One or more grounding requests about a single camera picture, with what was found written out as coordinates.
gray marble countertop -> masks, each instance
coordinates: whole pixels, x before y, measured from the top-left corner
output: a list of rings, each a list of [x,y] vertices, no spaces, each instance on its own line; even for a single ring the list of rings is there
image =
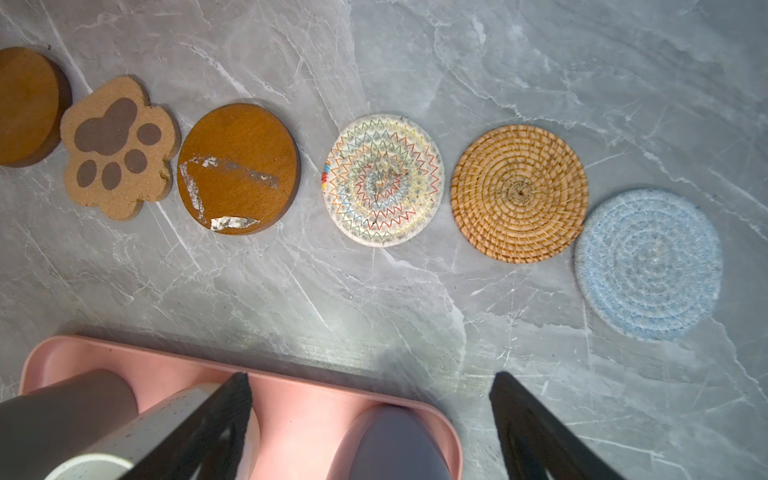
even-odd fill
[[[78,207],[62,146],[0,169],[0,399],[35,344],[84,333],[430,402],[464,478],[500,479],[487,392],[505,369],[627,478],[765,478],[766,20],[764,0],[0,0],[0,48],[44,51],[75,100],[134,74],[186,134],[248,99],[303,163],[286,216],[248,237],[205,230],[175,189],[127,223]],[[636,186],[691,199],[723,242],[715,314],[679,342],[623,337],[585,307],[572,248],[485,257],[448,189],[415,239],[352,242],[320,171],[372,112],[420,124],[448,175],[477,136],[527,122],[574,148],[592,207]]]

paw-shaped coaster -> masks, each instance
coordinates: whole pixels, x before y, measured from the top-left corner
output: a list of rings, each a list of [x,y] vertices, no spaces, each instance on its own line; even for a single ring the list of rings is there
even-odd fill
[[[67,110],[61,139],[70,153],[64,183],[77,204],[130,220],[144,200],[170,192],[167,162],[179,148],[179,129],[130,77],[115,78]]]

